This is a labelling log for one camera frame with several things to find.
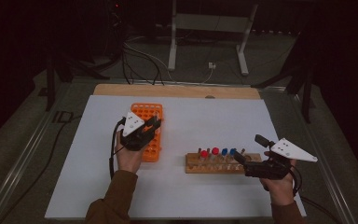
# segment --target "table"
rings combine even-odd
[[[188,30],[207,30],[207,31],[225,31],[243,33],[242,42],[237,45],[237,56],[240,63],[241,74],[248,75],[248,66],[246,65],[243,51],[246,46],[252,24],[255,18],[258,4],[253,4],[249,17],[227,17],[227,16],[211,16],[211,15],[195,15],[176,12],[176,0],[172,0],[172,32],[171,32],[171,48],[170,58],[168,60],[168,69],[175,69],[176,61],[176,29]]]
[[[110,182],[108,149],[117,117],[125,115],[131,102],[144,100],[163,104],[163,149],[158,162],[141,165],[130,210],[132,218],[271,216],[269,194],[261,188],[257,178],[244,175],[187,175],[184,169],[186,152],[196,151],[198,147],[194,146],[205,142],[217,147],[240,147],[245,143],[248,152],[262,153],[265,149],[253,140],[255,133],[262,133],[276,141],[269,112],[257,90],[101,84],[89,98],[51,197],[46,218],[84,218],[89,204],[103,197]],[[296,201],[305,216],[301,200],[297,198]]]

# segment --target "wooden block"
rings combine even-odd
[[[158,96],[216,99],[260,99],[257,89],[248,87],[208,87],[208,86],[179,86],[179,85],[125,85],[99,84],[95,87],[94,95],[115,96]]]
[[[247,161],[261,161],[258,153],[245,153]],[[214,160],[200,161],[199,153],[186,154],[186,173],[187,174],[237,174],[244,175],[243,166],[235,160],[224,160],[216,156]]]

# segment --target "wooden peg board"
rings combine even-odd
[[[261,156],[258,153],[245,153],[247,161],[260,161]],[[200,161],[199,153],[186,154],[186,174],[244,174],[243,166],[234,159],[222,161],[221,156],[216,156],[214,160],[209,158]]]

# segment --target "dark background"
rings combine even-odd
[[[178,11],[240,16],[244,1],[178,1]],[[171,22],[171,1],[130,0],[115,9],[121,30],[153,37],[155,24]],[[0,1],[0,127],[34,89],[32,78],[46,69],[48,53],[65,52],[76,60],[119,53],[103,0]],[[227,4],[238,5],[237,11]],[[358,1],[263,1],[254,32],[298,35],[284,67],[312,60],[314,84],[348,139],[358,159]],[[112,41],[102,41],[112,36]]]

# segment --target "red cap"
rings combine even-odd
[[[206,150],[202,150],[201,151],[201,157],[202,158],[207,158],[208,157],[208,152]]]
[[[214,154],[214,155],[219,154],[219,148],[218,147],[212,148],[212,154]]]

